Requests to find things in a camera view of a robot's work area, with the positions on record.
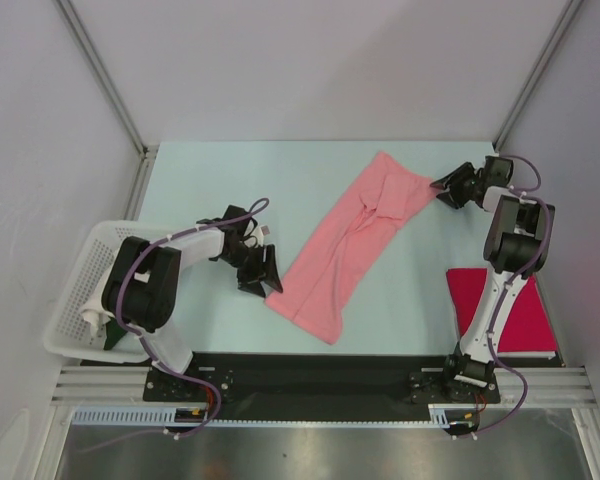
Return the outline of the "pink t shirt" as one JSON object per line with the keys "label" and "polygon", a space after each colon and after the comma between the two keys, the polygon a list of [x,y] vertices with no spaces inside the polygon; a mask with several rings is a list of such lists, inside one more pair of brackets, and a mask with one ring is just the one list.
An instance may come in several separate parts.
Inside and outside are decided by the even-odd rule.
{"label": "pink t shirt", "polygon": [[435,199],[431,179],[378,153],[314,230],[265,305],[328,345],[342,311],[394,236]]}

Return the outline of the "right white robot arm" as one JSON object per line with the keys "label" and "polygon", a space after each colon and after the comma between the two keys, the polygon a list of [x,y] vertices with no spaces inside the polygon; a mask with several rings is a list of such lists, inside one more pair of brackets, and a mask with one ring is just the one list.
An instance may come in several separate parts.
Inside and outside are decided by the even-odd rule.
{"label": "right white robot arm", "polygon": [[471,324],[455,354],[494,363],[510,313],[528,280],[545,265],[555,207],[538,196],[539,170],[517,155],[485,158],[480,168],[465,162],[433,181],[436,198],[453,209],[473,202],[492,215],[483,248],[487,276]]}

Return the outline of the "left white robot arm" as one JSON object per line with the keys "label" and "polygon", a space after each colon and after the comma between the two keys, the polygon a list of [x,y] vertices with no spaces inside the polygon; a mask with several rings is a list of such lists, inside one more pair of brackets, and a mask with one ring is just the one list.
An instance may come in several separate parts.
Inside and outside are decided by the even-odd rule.
{"label": "left white robot arm", "polygon": [[236,225],[197,225],[153,243],[126,238],[100,294],[103,313],[139,338],[154,366],[168,373],[167,389],[182,400],[199,392],[201,376],[189,368],[193,352],[171,316],[181,273],[206,260],[233,267],[243,292],[264,298],[267,289],[283,291],[275,246],[264,242],[260,228],[246,234]]}

